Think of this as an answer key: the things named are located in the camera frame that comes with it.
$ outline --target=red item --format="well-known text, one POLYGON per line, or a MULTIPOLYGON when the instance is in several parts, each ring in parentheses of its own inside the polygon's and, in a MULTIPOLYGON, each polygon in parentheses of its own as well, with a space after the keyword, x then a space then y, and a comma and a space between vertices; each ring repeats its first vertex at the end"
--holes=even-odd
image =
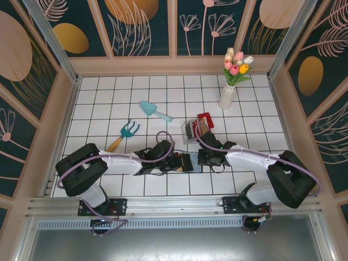
POLYGON ((209 113, 198 114, 198 119, 202 119, 204 117, 206 117, 206 119, 207 119, 209 129, 214 128, 213 120, 212 120, 212 117, 210 117, 209 113))

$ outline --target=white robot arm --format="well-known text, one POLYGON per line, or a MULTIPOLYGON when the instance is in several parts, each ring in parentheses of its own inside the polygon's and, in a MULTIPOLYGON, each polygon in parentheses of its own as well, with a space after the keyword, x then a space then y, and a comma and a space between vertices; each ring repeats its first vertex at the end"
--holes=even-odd
MULTIPOLYGON (((264 179, 255 184, 249 184, 246 188, 245 195, 253 205, 281 201, 289 207, 297 208, 316 185, 316 182, 305 173, 274 159, 255 155, 257 152, 255 154, 248 153, 247 151, 250 152, 250 150, 244 149, 233 142, 228 141, 222 145, 212 133, 205 134, 202 139, 205 143, 214 145, 216 148, 229 149, 232 147, 237 152, 212 151, 200 144, 202 147, 198 151, 198 163, 200 165, 229 165, 254 171, 264 176, 264 179)), ((66 171, 83 160, 91 156, 103 155, 103 158, 92 160, 88 165, 79 166, 62 180, 68 196, 80 196, 91 207, 97 208, 108 202, 105 191, 95 183, 103 174, 143 175, 151 173, 153 169, 160 169, 162 172, 175 169, 177 168, 177 164, 174 164, 177 163, 175 156, 177 153, 174 153, 174 151, 165 159, 156 161, 157 158, 168 153, 169 148, 170 143, 168 141, 161 141, 150 150, 131 154, 115 154, 99 151, 94 144, 87 144, 62 159, 56 165, 56 170, 61 177, 66 171), (153 160, 154 163, 139 161, 144 159, 153 160)), ((271 156, 304 167, 292 152, 285 151, 281 155, 273 154, 271 156)))

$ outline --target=white vase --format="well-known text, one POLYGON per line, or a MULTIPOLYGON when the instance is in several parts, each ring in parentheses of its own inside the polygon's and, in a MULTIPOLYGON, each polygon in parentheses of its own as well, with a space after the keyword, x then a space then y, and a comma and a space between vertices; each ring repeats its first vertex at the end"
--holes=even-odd
POLYGON ((235 85, 230 86, 227 83, 225 83, 225 87, 223 87, 222 94, 219 100, 220 109, 222 110, 228 109, 228 107, 231 105, 231 101, 235 93, 236 93, 235 85))

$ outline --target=artificial flower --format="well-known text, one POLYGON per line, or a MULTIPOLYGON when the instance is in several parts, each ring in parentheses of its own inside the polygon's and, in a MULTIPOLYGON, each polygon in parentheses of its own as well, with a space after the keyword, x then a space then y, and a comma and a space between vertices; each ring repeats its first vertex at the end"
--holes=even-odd
POLYGON ((233 56, 234 56, 234 50, 233 50, 233 48, 232 48, 232 47, 229 47, 229 48, 227 49, 227 53, 229 53, 229 54, 231 55, 231 57, 233 57, 233 56))
POLYGON ((240 67, 243 64, 243 60, 238 59, 238 60, 236 60, 235 64, 237 64, 240 67))
POLYGON ((254 57, 253 56, 248 56, 247 58, 243 59, 243 63, 250 65, 252 62, 254 61, 254 57))
POLYGON ((229 60, 225 61, 225 69, 229 70, 232 66, 232 63, 229 60))
POLYGON ((229 53, 226 53, 225 55, 225 61, 230 61, 232 62, 232 56, 229 53))
POLYGON ((248 66, 247 64, 242 64, 242 65, 239 67, 239 72, 240 72, 240 73, 246 73, 248 70, 249 70, 249 66, 248 66))
POLYGON ((237 61, 238 59, 243 59, 243 56, 244 56, 244 53, 241 52, 241 51, 238 51, 238 52, 235 53, 233 59, 234 59, 235 61, 237 61))
POLYGON ((229 69, 229 72, 231 75, 237 75, 239 72, 239 68, 237 64, 234 64, 231 66, 231 68, 229 69))

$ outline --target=decorative wallpaper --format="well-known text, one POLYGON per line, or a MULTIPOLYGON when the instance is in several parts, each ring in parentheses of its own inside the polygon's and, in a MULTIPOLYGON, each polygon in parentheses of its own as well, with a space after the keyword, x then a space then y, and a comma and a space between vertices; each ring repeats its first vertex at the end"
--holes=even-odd
POLYGON ((0 84, 40 119, 57 72, 9 1, 0 35, 0 84))
POLYGON ((0 208, 0 231, 1 231, 1 228, 2 228, 2 224, 4 224, 6 213, 7 213, 7 209, 0 208))
POLYGON ((314 139, 336 193, 348 189, 348 92, 312 125, 314 139))
POLYGON ((98 0, 114 56, 169 55, 167 0, 98 0))
POLYGON ((290 57, 292 56, 295 48, 297 47, 297 43, 298 41, 303 37, 304 33, 306 32, 310 22, 313 19, 313 16, 315 15, 315 13, 317 12, 317 10, 319 9, 319 7, 321 6, 322 0, 318 0, 317 3, 315 4, 315 7, 313 9, 312 12, 310 12, 310 14, 308 14, 309 19, 307 20, 306 24, 304 25, 304 27, 302 28, 301 33, 299 34, 299 37, 297 37, 296 41, 293 44, 293 47, 291 48, 291 50, 289 51, 287 57, 285 58, 285 63, 288 63, 288 60, 290 59, 290 57))
POLYGON ((177 55, 222 55, 234 46, 246 1, 178 0, 177 55))
POLYGON ((0 98, 0 194, 12 197, 36 128, 0 98))
POLYGON ((343 216, 344 216, 344 218, 347 222, 347 225, 348 225, 348 203, 341 205, 341 210, 342 210, 343 216))
POLYGON ((106 56, 86 0, 38 0, 69 57, 106 56))
POLYGON ((289 73, 309 116, 348 76, 348 2, 331 1, 289 73))
POLYGON ((246 54, 275 54, 304 0, 257 0, 244 38, 246 54))

